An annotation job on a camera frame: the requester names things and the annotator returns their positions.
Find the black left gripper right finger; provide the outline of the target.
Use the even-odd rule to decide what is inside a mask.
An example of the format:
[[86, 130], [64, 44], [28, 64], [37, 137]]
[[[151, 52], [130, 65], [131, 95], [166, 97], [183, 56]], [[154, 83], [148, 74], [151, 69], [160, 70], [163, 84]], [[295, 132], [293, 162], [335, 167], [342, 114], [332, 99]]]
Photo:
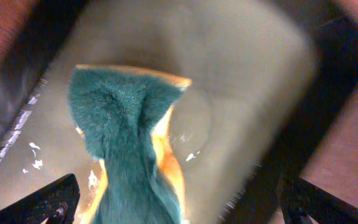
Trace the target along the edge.
[[281, 176], [277, 199], [285, 224], [358, 224], [358, 208], [300, 177]]

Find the yellow green sponge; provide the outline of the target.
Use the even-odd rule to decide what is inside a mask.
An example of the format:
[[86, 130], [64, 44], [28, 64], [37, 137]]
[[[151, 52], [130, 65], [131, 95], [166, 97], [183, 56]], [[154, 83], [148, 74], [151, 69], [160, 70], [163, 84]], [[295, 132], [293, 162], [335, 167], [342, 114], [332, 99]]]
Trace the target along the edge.
[[82, 223], [179, 224], [185, 181], [169, 136], [191, 80], [124, 65], [75, 67], [68, 105], [102, 176]]

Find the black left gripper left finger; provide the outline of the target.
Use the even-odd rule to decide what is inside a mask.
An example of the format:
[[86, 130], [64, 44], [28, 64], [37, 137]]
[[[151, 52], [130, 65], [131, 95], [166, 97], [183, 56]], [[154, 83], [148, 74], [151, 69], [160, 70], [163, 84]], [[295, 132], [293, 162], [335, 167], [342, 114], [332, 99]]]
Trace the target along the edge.
[[0, 210], [0, 224], [72, 224], [80, 199], [74, 174], [67, 174]]

